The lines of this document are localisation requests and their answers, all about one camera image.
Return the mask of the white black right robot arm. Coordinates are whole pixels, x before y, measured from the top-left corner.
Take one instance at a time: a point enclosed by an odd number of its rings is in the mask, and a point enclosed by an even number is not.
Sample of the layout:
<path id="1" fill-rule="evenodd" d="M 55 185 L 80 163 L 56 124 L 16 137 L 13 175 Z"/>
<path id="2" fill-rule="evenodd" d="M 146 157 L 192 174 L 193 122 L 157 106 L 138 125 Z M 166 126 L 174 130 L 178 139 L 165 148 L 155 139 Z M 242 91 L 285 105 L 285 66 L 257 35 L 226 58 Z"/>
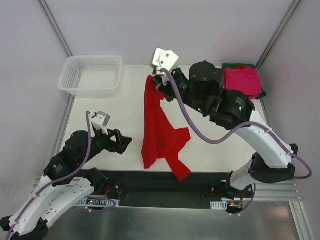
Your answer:
<path id="1" fill-rule="evenodd" d="M 292 158 L 296 147 L 283 142 L 265 123 L 254 103 L 243 92 L 224 88 L 224 71 L 208 61 L 193 64 L 186 77 L 176 66 L 153 67 L 157 90 L 168 102 L 176 99 L 193 131 L 210 144 L 219 140 L 205 137 L 192 122 L 186 107 L 209 117 L 210 122 L 245 140 L 254 150 L 248 163 L 228 174 L 226 182 L 214 187 L 222 198 L 234 199 L 253 184 L 274 184 L 294 179 Z"/>

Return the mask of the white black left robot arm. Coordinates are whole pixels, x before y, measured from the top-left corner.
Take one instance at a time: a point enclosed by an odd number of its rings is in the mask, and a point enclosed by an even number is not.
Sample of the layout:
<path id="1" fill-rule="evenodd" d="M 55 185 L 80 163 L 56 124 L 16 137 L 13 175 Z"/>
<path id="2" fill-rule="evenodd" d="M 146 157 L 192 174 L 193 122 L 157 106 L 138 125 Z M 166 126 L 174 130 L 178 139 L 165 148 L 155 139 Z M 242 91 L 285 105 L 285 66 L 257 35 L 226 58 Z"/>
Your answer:
<path id="1" fill-rule="evenodd" d="M 106 176 L 97 168 L 81 172 L 82 167 L 103 151 L 123 154 L 132 138 L 118 129 L 78 130 L 65 142 L 43 171 L 36 188 L 13 215 L 3 217 L 0 227 L 8 240 L 42 240 L 49 228 L 76 202 L 103 193 Z"/>

